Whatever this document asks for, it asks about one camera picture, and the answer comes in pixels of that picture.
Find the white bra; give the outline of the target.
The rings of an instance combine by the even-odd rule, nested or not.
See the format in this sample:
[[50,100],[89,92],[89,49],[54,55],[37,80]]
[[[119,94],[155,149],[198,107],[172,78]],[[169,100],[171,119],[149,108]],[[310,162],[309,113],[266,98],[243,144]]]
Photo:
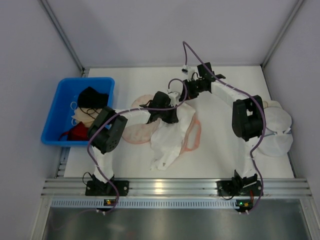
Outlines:
[[195,124],[196,110],[184,103],[176,109],[177,123],[161,121],[150,139],[154,157],[151,170],[166,171],[185,151],[189,134]]

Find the pink mesh laundry bag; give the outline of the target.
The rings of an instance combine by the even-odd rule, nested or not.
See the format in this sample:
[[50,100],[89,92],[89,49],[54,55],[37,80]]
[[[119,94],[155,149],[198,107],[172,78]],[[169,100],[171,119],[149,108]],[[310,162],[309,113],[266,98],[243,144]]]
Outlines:
[[[127,125],[122,134],[122,138],[128,143],[136,145],[151,142],[151,137],[157,130],[161,121],[161,119],[158,119],[149,124],[139,123],[131,126]],[[201,131],[201,123],[197,119],[195,113],[195,122],[191,132],[188,135],[188,142],[184,152],[194,151],[199,147]]]

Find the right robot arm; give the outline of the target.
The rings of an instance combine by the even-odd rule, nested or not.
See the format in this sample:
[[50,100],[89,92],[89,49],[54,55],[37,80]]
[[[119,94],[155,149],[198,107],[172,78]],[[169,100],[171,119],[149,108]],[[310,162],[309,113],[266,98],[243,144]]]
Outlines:
[[197,70],[185,64],[181,71],[187,75],[182,97],[193,100],[200,93],[210,92],[231,107],[231,127],[238,139],[234,177],[241,179],[244,186],[254,184],[258,178],[258,170],[253,151],[259,146],[266,132],[262,98],[259,95],[249,95],[223,82],[226,77],[215,75],[209,62],[198,65]]

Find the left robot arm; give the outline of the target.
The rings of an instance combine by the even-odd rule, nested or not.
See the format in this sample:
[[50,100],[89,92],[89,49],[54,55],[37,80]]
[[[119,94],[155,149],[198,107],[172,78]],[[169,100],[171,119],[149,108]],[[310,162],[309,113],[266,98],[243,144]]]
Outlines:
[[115,110],[104,107],[87,131],[87,152],[95,164],[92,180],[102,185],[111,183],[114,176],[112,151],[120,143],[126,127],[148,125],[158,119],[168,124],[177,123],[180,97],[178,92],[158,91],[153,99],[136,108]]

